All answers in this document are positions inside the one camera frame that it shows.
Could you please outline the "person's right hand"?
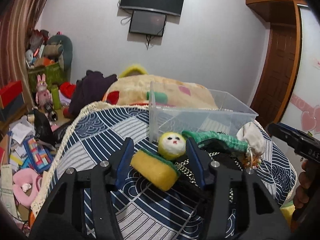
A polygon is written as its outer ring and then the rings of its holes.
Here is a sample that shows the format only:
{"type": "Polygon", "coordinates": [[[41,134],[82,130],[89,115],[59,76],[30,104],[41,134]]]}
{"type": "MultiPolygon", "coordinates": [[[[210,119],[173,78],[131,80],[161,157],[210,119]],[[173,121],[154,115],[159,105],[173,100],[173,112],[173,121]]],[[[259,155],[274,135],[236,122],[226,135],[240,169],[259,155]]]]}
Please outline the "person's right hand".
{"type": "Polygon", "coordinates": [[[307,191],[315,178],[317,165],[305,159],[302,163],[302,170],[303,171],[298,176],[300,185],[296,188],[295,196],[293,198],[295,209],[301,209],[304,204],[308,203],[309,196],[307,191]]]}

